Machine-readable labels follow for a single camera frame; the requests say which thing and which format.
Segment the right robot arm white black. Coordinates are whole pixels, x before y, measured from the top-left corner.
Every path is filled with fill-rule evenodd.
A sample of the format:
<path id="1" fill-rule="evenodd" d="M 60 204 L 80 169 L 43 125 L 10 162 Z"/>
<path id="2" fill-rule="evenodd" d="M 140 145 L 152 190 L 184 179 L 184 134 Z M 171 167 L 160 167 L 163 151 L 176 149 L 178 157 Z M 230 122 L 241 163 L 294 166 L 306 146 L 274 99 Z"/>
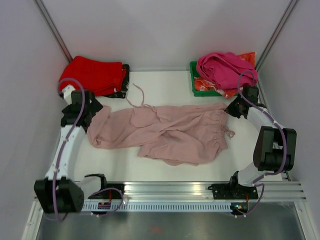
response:
<path id="1" fill-rule="evenodd" d="M 295 163 L 297 132 L 279 124 L 265 105 L 258 103 L 259 89 L 245 86 L 242 93 L 227 107 L 232 117 L 243 116 L 258 131 L 252 163 L 236 171 L 230 178 L 227 190 L 234 199 L 247 196 L 257 199 L 257 184 L 265 176 L 275 176 L 291 171 Z"/>

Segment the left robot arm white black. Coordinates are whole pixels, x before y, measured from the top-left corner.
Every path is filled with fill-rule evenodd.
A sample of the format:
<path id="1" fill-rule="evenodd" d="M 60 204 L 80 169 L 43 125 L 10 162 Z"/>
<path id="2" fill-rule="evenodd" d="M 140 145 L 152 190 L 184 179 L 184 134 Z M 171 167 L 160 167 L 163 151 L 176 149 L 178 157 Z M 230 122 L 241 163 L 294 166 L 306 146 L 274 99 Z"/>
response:
<path id="1" fill-rule="evenodd" d="M 63 88 L 62 98 L 67 106 L 62 110 L 60 138 L 53 161 L 43 179 L 34 183 L 36 197 L 46 214 L 79 213 L 92 194 L 105 198 L 109 186 L 101 173 L 91 173 L 82 180 L 75 179 L 77 157 L 93 117 L 103 106 L 89 90 Z"/>

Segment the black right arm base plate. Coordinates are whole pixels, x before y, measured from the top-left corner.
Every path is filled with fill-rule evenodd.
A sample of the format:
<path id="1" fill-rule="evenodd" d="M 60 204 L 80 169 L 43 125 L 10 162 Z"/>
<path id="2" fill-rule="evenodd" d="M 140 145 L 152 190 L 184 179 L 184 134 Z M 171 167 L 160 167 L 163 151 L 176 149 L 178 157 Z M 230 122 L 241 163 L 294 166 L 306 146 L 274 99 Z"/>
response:
<path id="1" fill-rule="evenodd" d="M 212 192 L 214 200 L 257 200 L 256 187 L 242 185 L 231 186 L 228 183 L 215 183 L 207 188 Z"/>

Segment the light pink trousers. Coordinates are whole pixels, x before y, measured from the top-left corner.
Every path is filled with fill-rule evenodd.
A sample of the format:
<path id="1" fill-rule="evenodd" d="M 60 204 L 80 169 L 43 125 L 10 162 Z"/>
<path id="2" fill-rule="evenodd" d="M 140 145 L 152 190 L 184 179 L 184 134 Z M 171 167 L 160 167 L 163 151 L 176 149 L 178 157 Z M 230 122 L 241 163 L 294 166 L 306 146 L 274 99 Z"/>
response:
<path id="1" fill-rule="evenodd" d="M 171 166 L 212 162 L 228 148 L 227 106 L 220 102 L 203 105 L 151 106 L 141 103 L 112 111 L 104 106 L 92 119 L 87 136 L 101 149 L 139 147 L 138 156 L 162 160 Z"/>

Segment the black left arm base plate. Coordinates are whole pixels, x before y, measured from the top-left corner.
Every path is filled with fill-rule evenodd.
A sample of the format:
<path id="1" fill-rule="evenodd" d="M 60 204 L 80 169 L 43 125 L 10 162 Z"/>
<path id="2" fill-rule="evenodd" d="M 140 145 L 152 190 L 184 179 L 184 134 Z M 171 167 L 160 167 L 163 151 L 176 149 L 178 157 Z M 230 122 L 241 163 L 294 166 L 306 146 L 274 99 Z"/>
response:
<path id="1" fill-rule="evenodd" d="M 107 183 L 101 190 L 107 189 L 103 192 L 92 194 L 88 199 L 103 199 L 103 200 L 121 200 L 125 193 L 124 183 Z"/>

